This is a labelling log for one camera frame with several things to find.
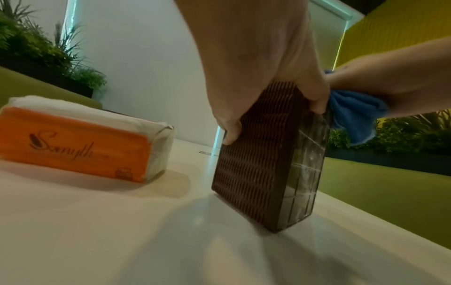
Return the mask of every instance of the blue microfiber towel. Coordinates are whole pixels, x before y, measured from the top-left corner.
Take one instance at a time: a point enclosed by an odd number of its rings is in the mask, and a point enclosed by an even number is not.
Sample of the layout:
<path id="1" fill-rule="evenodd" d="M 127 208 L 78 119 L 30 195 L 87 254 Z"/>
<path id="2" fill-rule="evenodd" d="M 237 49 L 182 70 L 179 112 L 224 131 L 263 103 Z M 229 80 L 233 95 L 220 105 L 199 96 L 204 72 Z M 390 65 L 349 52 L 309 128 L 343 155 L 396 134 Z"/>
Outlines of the blue microfiber towel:
<path id="1" fill-rule="evenodd" d="M 332 90 L 329 106 L 332 110 L 332 128 L 346 130 L 351 146 L 364 144 L 374 138 L 374 121 L 389 112 L 382 99 L 346 90 Z"/>

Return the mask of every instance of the foliage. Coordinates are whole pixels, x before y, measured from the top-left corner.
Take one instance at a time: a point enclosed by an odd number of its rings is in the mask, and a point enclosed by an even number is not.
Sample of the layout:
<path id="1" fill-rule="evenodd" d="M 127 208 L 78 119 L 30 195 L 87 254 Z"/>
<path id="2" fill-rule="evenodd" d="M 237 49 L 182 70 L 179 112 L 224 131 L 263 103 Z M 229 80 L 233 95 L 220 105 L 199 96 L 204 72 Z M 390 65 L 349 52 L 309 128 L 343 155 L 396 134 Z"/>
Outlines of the foliage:
<path id="1" fill-rule="evenodd" d="M 106 84 L 102 73 L 84 64 L 86 58 L 80 56 L 81 42 L 73 43 L 80 33 L 80 25 L 63 33 L 62 25 L 57 23 L 52 42 L 41 27 L 28 18 L 31 13 L 30 6 L 22 6 L 21 1 L 12 7 L 9 0 L 0 0 L 0 49 L 45 66 L 94 90 Z"/>
<path id="2" fill-rule="evenodd" d="M 376 136 L 365 144 L 349 146 L 343 131 L 331 131 L 328 149 L 363 150 L 372 153 L 451 155 L 449 110 L 377 123 Z"/>

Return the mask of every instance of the transparent side panel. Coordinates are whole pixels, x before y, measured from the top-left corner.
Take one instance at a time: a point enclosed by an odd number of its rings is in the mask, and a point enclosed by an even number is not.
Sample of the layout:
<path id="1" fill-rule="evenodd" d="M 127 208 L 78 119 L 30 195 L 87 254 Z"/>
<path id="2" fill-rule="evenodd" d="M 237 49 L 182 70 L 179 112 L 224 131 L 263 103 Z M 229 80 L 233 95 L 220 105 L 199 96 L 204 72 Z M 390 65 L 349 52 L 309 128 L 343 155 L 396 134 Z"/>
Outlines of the transparent side panel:
<path id="1" fill-rule="evenodd" d="M 329 136 L 328 116 L 310 112 L 303 115 L 280 209 L 279 229 L 312 213 Z"/>

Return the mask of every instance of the tabletop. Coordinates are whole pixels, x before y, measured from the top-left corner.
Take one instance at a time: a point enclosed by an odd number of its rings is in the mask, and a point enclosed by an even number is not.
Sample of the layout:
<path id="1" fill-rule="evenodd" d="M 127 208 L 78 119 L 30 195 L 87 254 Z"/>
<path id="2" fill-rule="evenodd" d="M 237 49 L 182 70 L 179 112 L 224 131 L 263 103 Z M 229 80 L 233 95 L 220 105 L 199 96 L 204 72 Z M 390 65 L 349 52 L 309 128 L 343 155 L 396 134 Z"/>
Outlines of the tabletop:
<path id="1" fill-rule="evenodd" d="M 450 250 L 323 193 L 269 233 L 211 190 L 211 151 L 176 140 L 145 185 L 0 161 L 0 284 L 451 284 Z"/>

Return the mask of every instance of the yellow textured panel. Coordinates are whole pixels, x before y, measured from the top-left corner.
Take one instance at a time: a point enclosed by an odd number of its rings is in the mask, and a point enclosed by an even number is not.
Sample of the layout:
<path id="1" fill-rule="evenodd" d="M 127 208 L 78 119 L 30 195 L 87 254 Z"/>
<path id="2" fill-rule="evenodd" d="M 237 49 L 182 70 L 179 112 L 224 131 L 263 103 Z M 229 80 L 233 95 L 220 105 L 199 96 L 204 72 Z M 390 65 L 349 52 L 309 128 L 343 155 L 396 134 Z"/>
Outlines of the yellow textured panel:
<path id="1" fill-rule="evenodd" d="M 337 66 L 356 57 L 451 36 L 451 0 L 387 0 L 344 35 Z"/>

